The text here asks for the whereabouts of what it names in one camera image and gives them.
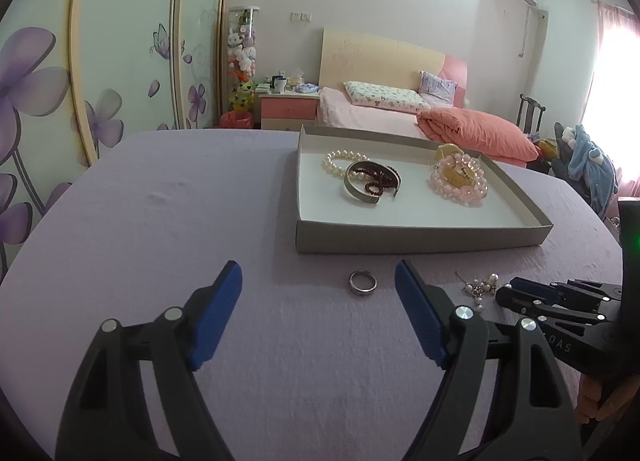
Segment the right hand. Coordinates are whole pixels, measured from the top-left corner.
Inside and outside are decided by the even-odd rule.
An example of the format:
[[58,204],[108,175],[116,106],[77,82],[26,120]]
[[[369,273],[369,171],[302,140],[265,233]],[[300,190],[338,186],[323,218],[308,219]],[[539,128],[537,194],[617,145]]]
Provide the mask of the right hand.
[[603,421],[615,415],[620,409],[626,409],[637,394],[640,381],[638,375],[630,377],[602,403],[602,384],[583,374],[580,377],[575,417],[578,424],[590,420]]

